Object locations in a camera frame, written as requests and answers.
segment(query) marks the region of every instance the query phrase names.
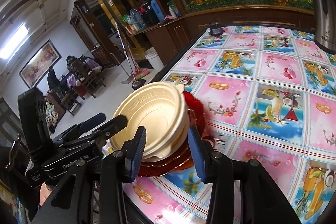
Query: blue gripper pad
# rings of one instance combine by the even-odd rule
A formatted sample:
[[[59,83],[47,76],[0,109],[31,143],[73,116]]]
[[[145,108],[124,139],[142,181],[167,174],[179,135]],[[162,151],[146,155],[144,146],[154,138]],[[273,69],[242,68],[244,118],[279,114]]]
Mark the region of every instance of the blue gripper pad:
[[[141,165],[143,151],[146,145],[146,129],[142,126],[138,127],[131,147],[127,152],[126,160],[130,165],[130,178],[132,181],[137,177]]]
[[[202,155],[202,148],[205,147],[195,127],[191,127],[188,129],[188,143],[191,151],[191,156],[193,157],[197,176],[201,179],[202,182],[204,182],[206,179],[206,172],[205,161]]]

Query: bowl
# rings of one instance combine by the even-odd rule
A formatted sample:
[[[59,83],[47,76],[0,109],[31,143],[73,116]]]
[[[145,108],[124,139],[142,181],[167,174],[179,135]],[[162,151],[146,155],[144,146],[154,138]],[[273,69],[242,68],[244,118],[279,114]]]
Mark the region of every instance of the bowl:
[[[126,116],[128,124],[110,138],[112,147],[120,150],[125,141],[133,139],[138,126],[144,126],[147,139],[143,160],[162,160],[174,153],[184,141],[188,117],[183,90],[183,85],[155,82],[129,95],[113,115]]]

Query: white tile floor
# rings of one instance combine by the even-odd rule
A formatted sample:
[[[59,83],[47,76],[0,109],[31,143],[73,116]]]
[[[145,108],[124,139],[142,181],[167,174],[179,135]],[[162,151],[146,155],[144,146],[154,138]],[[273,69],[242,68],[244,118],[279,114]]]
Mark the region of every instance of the white tile floor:
[[[130,71],[127,61],[124,61],[122,65],[128,72]],[[158,73],[157,70],[149,71],[151,73],[143,78],[146,80],[146,84]],[[127,75],[121,66],[104,70],[103,76],[105,77],[104,83],[106,87],[100,89],[96,99],[90,95],[86,95],[85,100],[78,97],[77,100],[82,106],[76,110],[74,116],[69,112],[64,114],[56,127],[55,133],[51,135],[51,138],[56,137],[72,125],[86,121],[100,112],[104,113],[106,115],[106,121],[109,121],[122,101],[133,92],[132,82],[128,85],[121,83],[121,81],[127,79]]]

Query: red flower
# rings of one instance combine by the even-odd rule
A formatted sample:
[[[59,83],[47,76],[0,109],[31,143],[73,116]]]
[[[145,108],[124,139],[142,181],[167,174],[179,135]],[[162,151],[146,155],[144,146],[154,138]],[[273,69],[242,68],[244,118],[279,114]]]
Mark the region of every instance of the red flower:
[[[246,154],[245,154],[245,156],[247,158],[250,158],[252,156],[252,152],[251,151],[247,151]]]

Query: purple cloth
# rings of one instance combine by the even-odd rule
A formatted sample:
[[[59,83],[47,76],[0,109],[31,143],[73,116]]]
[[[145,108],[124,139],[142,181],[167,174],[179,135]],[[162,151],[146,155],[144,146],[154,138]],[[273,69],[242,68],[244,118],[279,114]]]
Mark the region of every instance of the purple cloth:
[[[86,60],[85,60],[85,63],[86,64],[88,64],[89,65],[89,67],[94,71],[94,72],[100,72],[101,71],[101,66],[97,63],[97,62],[95,62],[95,61],[93,61],[92,59],[90,59],[90,58],[87,58]],[[73,75],[73,74],[71,74],[69,77],[68,77],[68,79],[67,79],[67,85],[68,85],[68,87],[73,87],[73,86],[80,86],[81,85],[81,83],[80,83],[80,81],[78,81],[77,79],[76,79],[76,77]]]

